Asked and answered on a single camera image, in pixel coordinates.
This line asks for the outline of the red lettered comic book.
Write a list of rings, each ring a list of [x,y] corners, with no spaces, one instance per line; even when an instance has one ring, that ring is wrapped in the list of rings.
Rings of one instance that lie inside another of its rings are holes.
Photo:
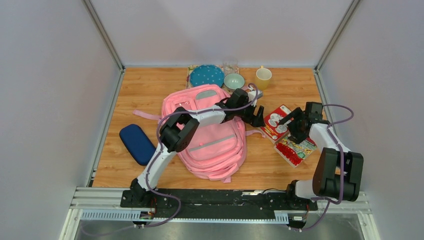
[[[311,155],[316,149],[317,146],[314,141],[307,138],[301,143],[295,143],[290,140],[287,136],[278,140],[273,149],[284,159],[286,162],[291,165],[293,168],[296,168],[300,165],[309,155]]]

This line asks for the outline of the pink student backpack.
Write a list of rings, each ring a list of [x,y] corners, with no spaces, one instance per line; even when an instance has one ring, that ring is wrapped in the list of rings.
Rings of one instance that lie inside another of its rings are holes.
[[[212,107],[230,94],[215,84],[205,84],[168,95],[162,103],[160,115],[152,115],[140,110],[133,114],[145,119],[160,121],[176,108],[196,111]],[[256,133],[246,130],[242,119],[235,117],[222,124],[211,124],[198,128],[188,147],[178,154],[186,168],[201,179],[231,182],[247,157],[246,137]]]

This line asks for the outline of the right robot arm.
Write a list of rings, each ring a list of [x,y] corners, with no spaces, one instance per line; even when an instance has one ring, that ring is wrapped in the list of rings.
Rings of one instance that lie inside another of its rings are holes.
[[[364,157],[351,151],[334,132],[336,122],[323,117],[325,105],[309,101],[279,121],[287,125],[289,140],[296,144],[310,138],[320,157],[311,180],[293,180],[287,185],[286,205],[299,209],[305,200],[327,200],[333,204],[354,202],[359,197]]]

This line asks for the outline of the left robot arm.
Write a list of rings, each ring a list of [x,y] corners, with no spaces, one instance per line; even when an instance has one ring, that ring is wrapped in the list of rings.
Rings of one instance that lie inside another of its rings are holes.
[[[156,136],[156,150],[136,139],[134,150],[144,159],[141,175],[130,185],[133,200],[138,206],[148,207],[153,201],[152,189],[172,158],[179,154],[189,170],[199,178],[230,179],[244,161],[245,126],[263,127],[263,106],[254,114],[260,90],[249,85],[249,92],[236,89],[215,101],[222,91],[213,85],[203,85],[173,93],[167,101],[176,99],[175,110],[163,108]]]

